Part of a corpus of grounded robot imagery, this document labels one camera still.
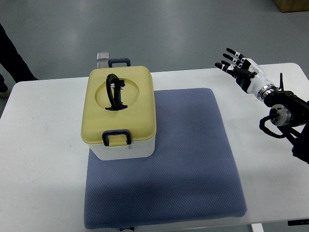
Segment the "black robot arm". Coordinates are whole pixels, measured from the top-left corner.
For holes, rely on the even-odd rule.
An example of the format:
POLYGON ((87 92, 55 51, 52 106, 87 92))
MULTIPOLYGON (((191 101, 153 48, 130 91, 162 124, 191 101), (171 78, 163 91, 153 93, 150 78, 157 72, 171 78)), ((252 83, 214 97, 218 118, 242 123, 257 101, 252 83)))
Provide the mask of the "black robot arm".
POLYGON ((263 94, 263 100, 270 111, 260 120, 259 128, 274 138, 286 138, 293 145, 293 156, 308 163, 309 103, 292 91, 284 90, 282 73, 280 86, 268 89, 263 94))

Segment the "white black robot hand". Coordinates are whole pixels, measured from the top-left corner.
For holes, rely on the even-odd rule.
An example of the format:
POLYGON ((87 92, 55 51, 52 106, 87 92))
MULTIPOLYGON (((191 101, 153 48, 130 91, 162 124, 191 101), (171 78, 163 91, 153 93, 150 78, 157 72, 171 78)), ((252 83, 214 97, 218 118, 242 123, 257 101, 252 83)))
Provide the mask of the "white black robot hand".
POLYGON ((231 75, 244 92, 263 101, 268 93, 275 91, 275 85, 267 80, 264 70, 252 59, 231 48, 226 51, 223 54, 226 60, 216 62, 215 67, 231 75))

